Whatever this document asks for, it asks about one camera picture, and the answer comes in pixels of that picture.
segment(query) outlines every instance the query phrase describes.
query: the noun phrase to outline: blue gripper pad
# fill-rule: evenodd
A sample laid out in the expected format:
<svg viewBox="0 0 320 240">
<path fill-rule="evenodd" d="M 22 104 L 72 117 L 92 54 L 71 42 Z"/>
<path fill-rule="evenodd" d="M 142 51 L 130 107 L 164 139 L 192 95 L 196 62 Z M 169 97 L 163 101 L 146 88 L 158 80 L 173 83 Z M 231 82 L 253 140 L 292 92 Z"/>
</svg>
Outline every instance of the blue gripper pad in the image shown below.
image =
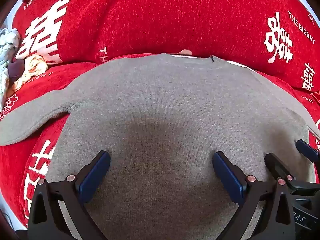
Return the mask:
<svg viewBox="0 0 320 240">
<path fill-rule="evenodd" d="M 111 157 L 108 152 L 102 152 L 101 157 L 83 179 L 78 190 L 78 200 L 81 204 L 87 203 L 93 197 L 94 192 L 102 182 L 110 167 Z"/>
<path fill-rule="evenodd" d="M 221 180 L 231 200 L 240 205 L 244 202 L 244 188 L 219 153 L 217 152 L 213 155 L 212 164 L 214 171 Z"/>
<path fill-rule="evenodd" d="M 310 145 L 308 145 L 304 140 L 300 139 L 296 142 L 296 148 L 298 152 L 303 154 L 306 158 L 308 158 L 312 163 L 319 161 L 318 152 L 313 149 Z"/>
</svg>

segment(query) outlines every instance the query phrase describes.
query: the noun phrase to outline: purple fabric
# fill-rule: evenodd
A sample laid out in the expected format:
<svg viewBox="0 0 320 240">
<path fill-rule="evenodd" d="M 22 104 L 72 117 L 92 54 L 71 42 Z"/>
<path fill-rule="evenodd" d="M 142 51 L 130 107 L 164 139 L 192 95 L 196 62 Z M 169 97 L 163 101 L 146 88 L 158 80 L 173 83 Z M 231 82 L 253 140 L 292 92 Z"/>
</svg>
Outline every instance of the purple fabric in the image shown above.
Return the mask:
<svg viewBox="0 0 320 240">
<path fill-rule="evenodd" d="M 24 59 L 17 59 L 15 62 L 9 63 L 9 86 L 12 85 L 24 72 Z"/>
</svg>

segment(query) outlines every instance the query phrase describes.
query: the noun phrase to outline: red bedspread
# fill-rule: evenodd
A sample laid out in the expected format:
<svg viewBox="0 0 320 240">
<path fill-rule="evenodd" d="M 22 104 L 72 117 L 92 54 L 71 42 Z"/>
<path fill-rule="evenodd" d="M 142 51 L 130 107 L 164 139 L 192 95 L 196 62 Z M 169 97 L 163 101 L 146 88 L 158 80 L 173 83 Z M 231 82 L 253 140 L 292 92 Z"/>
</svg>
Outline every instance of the red bedspread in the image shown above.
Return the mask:
<svg viewBox="0 0 320 240">
<path fill-rule="evenodd" d="M 317 124 L 320 119 L 319 104 L 308 92 L 320 89 L 320 31 L 298 0 L 27 0 L 13 27 L 22 37 L 16 58 L 36 53 L 49 64 L 63 65 L 51 67 L 10 97 L 0 120 L 115 57 L 182 50 L 271 75 L 264 74 L 295 96 Z M 6 178 L 0 188 L 24 224 L 36 182 L 46 174 L 67 117 L 48 122 L 18 144 L 0 147 L 0 178 Z M 320 148 L 313 135 L 310 144 Z"/>
</svg>

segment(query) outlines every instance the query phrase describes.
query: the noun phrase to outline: light blue cloth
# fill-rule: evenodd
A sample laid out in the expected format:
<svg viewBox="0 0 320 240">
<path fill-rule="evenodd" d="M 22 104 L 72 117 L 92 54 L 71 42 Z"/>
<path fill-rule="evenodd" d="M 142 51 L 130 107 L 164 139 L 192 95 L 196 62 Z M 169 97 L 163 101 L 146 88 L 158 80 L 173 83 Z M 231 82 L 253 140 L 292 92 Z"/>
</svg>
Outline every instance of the light blue cloth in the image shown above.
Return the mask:
<svg viewBox="0 0 320 240">
<path fill-rule="evenodd" d="M 7 66 L 19 47 L 20 34 L 17 29 L 8 28 L 0 30 L 0 112 L 4 107 L 6 93 L 9 86 Z"/>
</svg>

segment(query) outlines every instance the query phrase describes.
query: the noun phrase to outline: screw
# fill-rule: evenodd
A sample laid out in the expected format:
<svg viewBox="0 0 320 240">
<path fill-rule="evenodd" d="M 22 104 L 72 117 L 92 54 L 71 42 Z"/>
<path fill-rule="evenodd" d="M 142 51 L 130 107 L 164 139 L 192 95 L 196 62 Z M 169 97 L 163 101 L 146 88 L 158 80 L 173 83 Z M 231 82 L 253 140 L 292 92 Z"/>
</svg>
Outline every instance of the screw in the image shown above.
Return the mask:
<svg viewBox="0 0 320 240">
<path fill-rule="evenodd" d="M 44 184 L 44 179 L 39 179 L 38 184 L 39 184 L 39 185 Z"/>
<path fill-rule="evenodd" d="M 76 178 L 76 176 L 74 176 L 74 175 L 69 175 L 69 176 L 67 177 L 67 181 L 69 181 L 69 182 L 74 181 L 75 178 Z"/>
<path fill-rule="evenodd" d="M 256 177 L 255 177 L 255 176 L 252 176 L 252 175 L 249 175 L 249 176 L 248 176 L 248 181 L 250 181 L 250 182 L 255 182 L 255 181 L 256 181 Z"/>
<path fill-rule="evenodd" d="M 285 181 L 283 179 L 279 179 L 278 183 L 283 186 L 285 184 Z"/>
</svg>

